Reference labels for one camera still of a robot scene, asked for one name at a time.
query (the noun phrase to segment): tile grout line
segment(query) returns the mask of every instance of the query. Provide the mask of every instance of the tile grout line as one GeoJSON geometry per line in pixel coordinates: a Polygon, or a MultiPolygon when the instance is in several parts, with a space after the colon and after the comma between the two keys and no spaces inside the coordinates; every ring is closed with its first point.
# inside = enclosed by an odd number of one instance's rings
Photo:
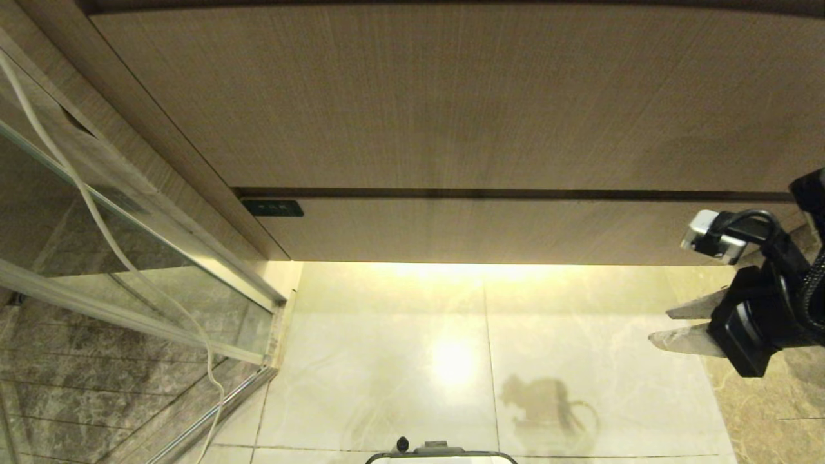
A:
{"type": "Polygon", "coordinates": [[[493,372],[493,342],[490,340],[490,317],[487,308],[487,279],[484,275],[481,277],[481,292],[483,295],[484,306],[484,326],[487,328],[487,355],[490,360],[490,383],[493,388],[493,420],[496,424],[496,449],[498,452],[502,451],[502,439],[498,432],[498,405],[496,404],[496,377],[493,372]]]}
{"type": "Polygon", "coordinates": [[[263,404],[261,405],[261,415],[258,416],[258,428],[255,432],[255,442],[252,445],[252,455],[250,455],[249,457],[249,464],[252,464],[252,462],[255,461],[255,450],[258,448],[257,441],[258,438],[261,436],[261,426],[263,426],[263,414],[266,411],[266,400],[269,400],[269,387],[270,385],[272,385],[272,381],[274,381],[279,374],[281,373],[276,373],[275,376],[272,377],[272,379],[266,383],[266,393],[264,393],[263,396],[263,404]]]}

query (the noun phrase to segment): white cable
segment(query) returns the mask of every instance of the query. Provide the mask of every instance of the white cable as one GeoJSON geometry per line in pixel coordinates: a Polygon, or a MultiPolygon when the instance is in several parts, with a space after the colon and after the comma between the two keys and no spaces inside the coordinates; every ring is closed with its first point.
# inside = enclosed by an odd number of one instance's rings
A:
{"type": "Polygon", "coordinates": [[[115,241],[115,237],[112,236],[111,231],[109,231],[109,227],[106,226],[106,222],[103,221],[101,217],[100,211],[97,209],[97,204],[95,204],[94,199],[92,199],[92,194],[89,192],[86,183],[80,178],[78,172],[74,169],[74,166],[66,159],[63,154],[63,151],[57,144],[52,140],[51,136],[43,125],[40,123],[40,119],[37,117],[34,108],[29,102],[29,97],[23,91],[23,87],[20,84],[20,80],[17,78],[17,74],[14,72],[14,69],[9,64],[8,59],[6,57],[6,53],[0,53],[0,66],[2,66],[3,72],[6,74],[9,82],[12,84],[14,88],[14,93],[17,95],[17,99],[20,100],[20,104],[23,106],[23,111],[26,113],[26,116],[29,118],[29,122],[31,123],[32,127],[35,128],[35,132],[43,140],[43,143],[46,147],[49,148],[49,151],[54,155],[54,157],[60,162],[63,168],[66,170],[66,173],[72,181],[74,182],[75,186],[77,186],[78,190],[80,191],[80,195],[83,197],[83,201],[86,202],[86,206],[89,209],[89,212],[92,213],[92,218],[95,220],[95,224],[97,224],[97,228],[100,229],[103,237],[106,239],[106,242],[109,244],[111,250],[117,255],[117,258],[129,269],[129,272],[133,276],[135,276],[139,281],[143,284],[148,286],[149,288],[156,291],[159,295],[165,298],[167,301],[172,303],[175,308],[177,308],[180,312],[182,312],[186,317],[193,323],[193,325],[197,328],[198,334],[203,339],[204,345],[206,345],[206,374],[209,377],[209,381],[215,385],[215,388],[220,391],[220,402],[218,403],[218,410],[215,412],[214,420],[212,421],[212,426],[210,427],[209,433],[206,435],[206,443],[204,443],[204,447],[200,452],[200,456],[198,457],[197,464],[203,460],[204,455],[206,454],[206,450],[210,445],[210,441],[212,440],[212,435],[215,432],[215,425],[217,425],[218,420],[220,418],[221,410],[224,407],[224,397],[226,396],[226,391],[224,387],[220,385],[220,382],[215,380],[215,375],[212,373],[212,343],[209,340],[209,335],[204,330],[203,326],[201,326],[197,320],[192,316],[192,314],[186,310],[186,308],[181,305],[177,300],[169,296],[165,291],[161,290],[161,288],[155,285],[154,282],[150,281],[145,275],[143,275],[140,270],[126,257],[123,253],[123,250],[120,249],[120,246],[115,241]]]}

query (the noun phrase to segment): white tile floor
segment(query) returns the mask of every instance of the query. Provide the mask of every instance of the white tile floor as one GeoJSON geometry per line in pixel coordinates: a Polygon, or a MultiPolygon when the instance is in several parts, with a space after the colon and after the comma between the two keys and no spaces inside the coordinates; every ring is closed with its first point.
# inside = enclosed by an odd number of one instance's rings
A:
{"type": "Polygon", "coordinates": [[[727,272],[307,263],[281,373],[205,462],[362,464],[405,435],[521,464],[735,464],[700,359],[647,340],[727,272]]]}

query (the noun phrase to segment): black knob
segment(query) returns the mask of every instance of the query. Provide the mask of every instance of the black knob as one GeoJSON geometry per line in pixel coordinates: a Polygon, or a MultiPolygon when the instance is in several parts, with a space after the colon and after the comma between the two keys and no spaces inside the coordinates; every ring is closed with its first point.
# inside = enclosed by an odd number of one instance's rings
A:
{"type": "Polygon", "coordinates": [[[407,440],[407,437],[401,437],[397,442],[395,442],[395,447],[399,452],[407,452],[410,448],[410,442],[407,440]]]}

